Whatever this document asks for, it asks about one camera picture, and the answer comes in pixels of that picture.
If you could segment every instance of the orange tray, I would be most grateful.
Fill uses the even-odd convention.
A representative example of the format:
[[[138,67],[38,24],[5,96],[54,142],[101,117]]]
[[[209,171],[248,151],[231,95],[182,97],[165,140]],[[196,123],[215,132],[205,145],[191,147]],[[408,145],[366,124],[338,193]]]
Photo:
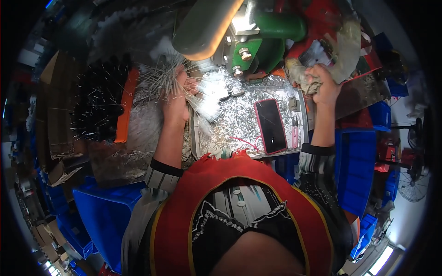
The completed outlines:
[[[124,113],[123,115],[118,117],[117,136],[115,138],[115,143],[125,143],[127,141],[130,110],[132,109],[133,95],[135,94],[135,88],[137,88],[137,81],[139,76],[140,73],[136,68],[131,69],[127,76],[127,81],[124,85],[123,96],[121,97],[121,106],[124,109]]]

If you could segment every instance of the woman's left hand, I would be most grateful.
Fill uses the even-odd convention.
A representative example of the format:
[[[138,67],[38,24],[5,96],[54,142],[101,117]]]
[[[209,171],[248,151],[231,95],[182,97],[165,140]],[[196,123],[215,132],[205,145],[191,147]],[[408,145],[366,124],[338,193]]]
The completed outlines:
[[[184,128],[186,121],[189,120],[189,109],[184,93],[196,92],[196,80],[187,77],[183,65],[177,67],[176,74],[176,85],[172,87],[173,91],[163,99],[164,126]]]

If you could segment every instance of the pink string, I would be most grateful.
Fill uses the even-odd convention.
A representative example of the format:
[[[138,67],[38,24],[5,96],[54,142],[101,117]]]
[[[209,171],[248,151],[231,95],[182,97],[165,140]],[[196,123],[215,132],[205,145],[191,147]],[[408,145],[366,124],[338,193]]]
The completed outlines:
[[[255,142],[253,143],[253,145],[256,147],[256,141],[258,141],[258,139],[259,138],[262,138],[262,136],[258,136],[256,139],[255,139]]]
[[[244,140],[241,139],[241,138],[236,138],[236,137],[232,137],[232,136],[230,136],[229,138],[236,139],[236,140],[239,140],[239,141],[241,141],[241,142],[247,143],[247,144],[251,145],[251,146],[252,146],[254,149],[256,149],[257,151],[259,151],[259,149],[258,149],[256,146],[252,145],[251,143],[249,143],[249,142],[247,142],[247,141],[244,141]]]

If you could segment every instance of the black bristle brush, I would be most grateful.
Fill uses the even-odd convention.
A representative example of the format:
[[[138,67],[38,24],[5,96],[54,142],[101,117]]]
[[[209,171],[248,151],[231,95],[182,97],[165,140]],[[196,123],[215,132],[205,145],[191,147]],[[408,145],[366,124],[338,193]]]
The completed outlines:
[[[116,56],[109,61],[89,65],[80,75],[79,94],[73,114],[76,137],[113,143],[117,133],[118,117],[124,113],[121,98],[131,70],[129,54],[120,62]]]

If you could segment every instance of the pink phone case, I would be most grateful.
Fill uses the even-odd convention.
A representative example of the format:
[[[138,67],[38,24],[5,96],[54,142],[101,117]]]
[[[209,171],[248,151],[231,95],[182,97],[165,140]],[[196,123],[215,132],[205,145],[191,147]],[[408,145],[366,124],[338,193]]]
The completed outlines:
[[[278,151],[274,151],[274,152],[267,152],[267,149],[266,149],[266,143],[264,142],[264,138],[263,138],[263,130],[262,130],[262,128],[261,128],[261,122],[259,121],[258,110],[256,109],[256,104],[257,104],[257,103],[259,103],[259,102],[266,102],[266,101],[275,101],[275,102],[276,102],[276,107],[277,107],[277,109],[278,109],[278,114],[279,114],[279,120],[281,121],[282,130],[283,130],[283,132],[284,132],[284,141],[286,142],[286,147],[285,147],[285,148],[280,149],[280,150],[278,150]],[[261,101],[257,101],[257,102],[255,102],[254,106],[255,106],[255,114],[256,114],[256,118],[258,119],[259,131],[261,132],[261,139],[263,140],[264,152],[265,152],[267,155],[270,155],[270,154],[274,154],[274,153],[277,153],[277,152],[280,152],[280,151],[284,151],[284,150],[286,150],[286,149],[287,149],[286,130],[284,129],[284,124],[282,123],[281,111],[279,110],[278,101],[276,101],[276,99],[261,100]]]

